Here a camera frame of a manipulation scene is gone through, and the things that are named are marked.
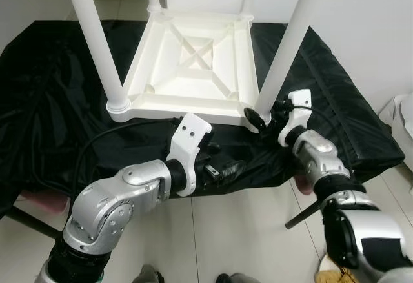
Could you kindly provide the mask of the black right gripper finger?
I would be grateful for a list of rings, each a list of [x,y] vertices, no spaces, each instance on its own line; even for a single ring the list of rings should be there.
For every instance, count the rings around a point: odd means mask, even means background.
[[[268,122],[266,122],[255,109],[245,107],[244,116],[250,124],[250,131],[258,133],[259,135],[266,135],[266,133],[268,133]]]

